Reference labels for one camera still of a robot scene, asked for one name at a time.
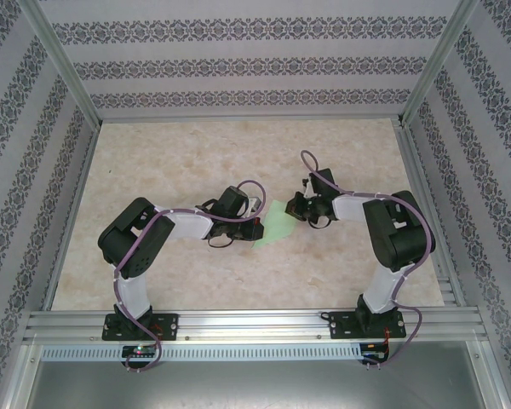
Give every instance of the patterned wallpaper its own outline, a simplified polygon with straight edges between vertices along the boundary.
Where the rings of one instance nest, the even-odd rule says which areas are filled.
[[[47,0],[104,119],[399,114],[457,0]]]
[[[15,1],[0,0],[0,386],[40,309],[93,130]]]
[[[411,133],[511,397],[511,0],[478,4]]]

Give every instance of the wire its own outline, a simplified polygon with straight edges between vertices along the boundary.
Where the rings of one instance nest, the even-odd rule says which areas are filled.
[[[308,155],[314,161],[314,168],[308,163],[308,161],[305,158],[305,155]],[[344,189],[338,187],[335,183],[331,183],[330,181],[328,181],[327,179],[325,179],[323,176],[321,176],[318,173],[318,169],[319,169],[318,160],[313,155],[313,153],[311,153],[310,151],[307,151],[307,150],[303,149],[301,151],[301,160],[303,161],[305,166],[307,166],[307,168],[310,171],[310,173],[312,173],[313,175],[318,177],[326,185],[328,185],[330,187],[333,187],[337,192],[340,192],[342,194],[346,194],[348,196],[353,196],[353,197],[392,200],[393,202],[395,202],[395,203],[397,203],[399,205],[404,206],[413,215],[415,215],[415,217],[422,224],[422,228],[424,229],[424,233],[426,234],[426,249],[424,251],[424,254],[423,254],[422,258],[420,260],[418,260],[418,262],[413,264],[410,268],[407,268],[407,270],[399,278],[398,284],[395,286],[395,288],[392,291],[392,302],[393,302],[393,304],[396,307],[398,307],[398,308],[408,309],[410,311],[415,311],[418,314],[418,322],[416,323],[416,326],[415,326],[415,329],[413,330],[413,332],[409,335],[409,337],[407,338],[405,343],[399,348],[399,350],[396,351],[396,353],[394,355],[392,355],[389,360],[379,364],[378,367],[380,368],[381,366],[388,365],[390,362],[392,362],[395,359],[397,359],[399,354],[401,354],[405,350],[405,348],[407,346],[409,346],[409,344],[412,342],[412,340],[414,339],[414,337],[416,336],[416,334],[418,333],[418,331],[420,330],[420,327],[422,325],[422,311],[420,309],[418,309],[417,307],[411,307],[411,306],[407,306],[407,305],[403,305],[403,304],[398,303],[397,302],[397,297],[398,297],[399,289],[405,283],[405,280],[406,280],[407,276],[409,274],[411,274],[413,271],[415,271],[417,268],[419,268],[421,265],[423,265],[423,263],[428,259],[429,254],[432,252],[432,234],[431,234],[431,230],[429,229],[428,222],[426,222],[426,219],[424,218],[424,216],[417,209],[415,209],[414,206],[412,206],[411,204],[405,202],[402,199],[396,198],[396,197],[391,196],[389,194],[382,194],[382,193],[361,193],[361,192],[354,192],[354,190],[344,190]]]
[[[327,228],[330,224],[331,224],[331,219],[328,219],[327,221],[327,224],[325,226],[322,226],[322,227],[318,227],[316,226],[315,224],[313,224],[310,220],[307,220],[308,222],[308,225],[313,228],[314,230],[322,230],[323,228]]]
[[[368,361],[372,364],[377,364],[377,365],[380,365],[381,363],[383,362],[386,362],[388,360],[388,356],[390,354],[390,344],[388,343],[390,340],[390,330],[385,327],[384,328],[384,342],[381,343],[381,346],[383,347],[384,345],[386,345],[386,350],[383,352],[384,356],[382,358],[379,358],[378,360],[376,359],[373,359],[373,358],[369,358],[368,356],[366,356],[365,354],[362,354],[363,356],[363,359],[361,360],[362,363],[364,363],[364,360],[365,361]]]
[[[230,245],[232,245],[233,241],[235,241],[235,239],[231,239],[231,241],[229,243],[227,243],[226,245],[212,245],[210,243],[211,240],[212,240],[212,238],[208,239],[208,245],[210,247],[212,247],[213,249],[225,249],[226,247],[229,247]]]
[[[153,223],[157,221],[157,219],[161,216],[168,215],[169,213],[188,213],[191,215],[200,215],[204,217],[208,217],[209,219],[215,219],[222,222],[231,222],[231,223],[242,223],[247,222],[248,220],[255,219],[259,216],[259,214],[263,211],[263,208],[265,207],[265,202],[267,201],[267,193],[265,192],[265,188],[258,182],[253,180],[247,180],[242,181],[237,185],[237,188],[242,187],[245,184],[254,184],[258,186],[261,189],[261,206],[258,210],[256,210],[252,215],[242,218],[242,219],[229,219],[226,217],[220,217],[220,216],[214,216],[208,213],[203,212],[199,209],[167,209],[159,211],[155,216],[152,217],[152,219],[149,221],[149,223],[144,227],[144,229],[141,231],[138,238],[135,240],[133,245],[130,247],[129,251],[127,251],[127,254],[123,257],[123,260],[119,262],[119,264],[116,266],[116,268],[113,270],[113,292],[116,296],[116,299],[118,300],[118,308],[121,310],[121,312],[130,320],[133,324],[135,324],[138,328],[143,330],[147,335],[150,336],[150,338],[155,341],[155,346],[158,349],[158,356],[155,360],[144,366],[143,368],[132,368],[129,366],[129,361],[131,358],[134,357],[134,355],[129,355],[127,359],[125,360],[125,367],[127,368],[128,372],[145,372],[150,369],[152,369],[163,356],[163,347],[161,345],[161,342],[159,341],[159,338],[151,331],[149,331],[145,326],[143,326],[138,320],[129,312],[129,310],[124,306],[123,299],[121,298],[121,294],[119,293],[119,275],[121,274],[121,270],[123,267],[125,267],[125,264],[129,261],[129,259],[135,254],[136,249],[138,248],[138,245],[140,242],[144,239],[147,232],[152,228]]]

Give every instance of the metal strip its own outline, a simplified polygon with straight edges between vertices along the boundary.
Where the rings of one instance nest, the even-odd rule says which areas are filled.
[[[83,115],[91,124],[91,128],[93,130],[96,129],[100,125],[100,117],[96,107],[89,97],[89,93],[85,90],[78,73],[74,69],[74,65],[68,59],[66,51],[60,44],[55,30],[53,30],[45,16],[38,0],[20,0],[19,5],[30,22],[32,29],[36,32],[48,52],[49,57],[54,62],[62,79],[64,79]]]
[[[102,124],[146,124],[170,122],[215,122],[220,121],[303,121],[303,120],[337,120],[337,119],[397,119],[397,115],[382,113],[352,113],[329,115],[209,115],[193,117],[135,117],[135,118],[106,118]]]
[[[405,163],[405,171],[407,172],[407,178],[409,179],[413,194],[435,236],[435,251],[432,254],[434,260],[433,265],[437,267],[439,273],[450,279],[456,304],[459,306],[466,306],[467,304],[463,296],[462,287],[456,275],[451,254],[447,250],[445,235],[441,228],[437,211],[433,205],[432,195],[429,191],[426,178],[423,176],[424,170],[422,169],[422,164],[414,148],[412,135],[408,128],[405,129],[399,123],[393,125],[398,139],[399,151]]]
[[[428,59],[428,63],[416,82],[415,88],[412,90],[411,95],[409,95],[405,109],[401,114],[403,124],[410,124],[415,117],[416,111],[420,104],[422,104],[435,76],[445,63],[447,55],[454,47],[454,43],[460,36],[463,27],[468,22],[469,16],[473,13],[477,4],[477,0],[461,0],[456,6],[454,13],[449,19],[449,23],[446,25],[432,55]]]
[[[22,345],[15,361],[12,377],[5,389],[0,407],[16,409],[28,407],[32,385],[36,379],[37,368],[42,355],[41,346]]]
[[[458,305],[456,297],[454,296],[454,291],[452,290],[451,279],[438,278],[437,281],[439,283],[441,296],[443,297],[443,303],[446,306]]]
[[[120,345],[48,345],[43,347],[44,362],[118,362]],[[359,360],[359,343],[276,344],[276,345],[166,345],[161,361],[271,361],[271,360]],[[132,358],[147,362],[153,358]]]
[[[477,308],[430,307],[420,309],[423,314],[422,328],[415,341],[487,339],[485,327]],[[180,315],[177,341],[163,342],[163,345],[337,343],[337,340],[330,339],[328,323],[320,318],[323,311],[332,310],[334,309],[175,311],[174,314]],[[86,313],[82,311],[34,312],[29,319],[23,343],[38,345],[113,344],[104,342],[100,338],[106,314],[109,313],[103,311]],[[404,311],[403,315],[409,334],[418,317],[411,311]],[[377,343],[381,340],[381,338],[351,339],[345,343]],[[401,343],[403,340],[392,339],[390,342]]]
[[[487,409],[511,409],[502,374],[489,341],[467,342],[469,358],[473,366],[480,393]]]

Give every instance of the beige floor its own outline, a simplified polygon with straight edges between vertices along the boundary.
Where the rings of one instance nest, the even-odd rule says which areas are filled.
[[[268,207],[302,188],[302,149],[331,167],[344,188],[409,188],[389,120],[104,125],[53,309],[112,308],[112,269],[96,241],[134,198],[192,207],[253,178],[267,189]],[[243,242],[221,250],[203,240],[167,242],[146,276],[156,309],[347,308],[370,283],[376,263],[363,224],[333,222],[314,231],[299,223],[290,237],[258,249]],[[431,262],[411,275],[399,300],[443,305]]]

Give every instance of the enclosure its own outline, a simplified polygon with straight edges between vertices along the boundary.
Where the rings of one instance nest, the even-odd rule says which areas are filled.
[[[147,283],[175,340],[127,373],[103,229],[254,179],[270,232],[302,149],[413,193],[435,238],[399,293],[413,343],[364,368],[383,339],[321,318],[371,283],[364,224],[279,219],[167,242]],[[57,405],[511,407],[511,0],[0,0],[0,407]]]

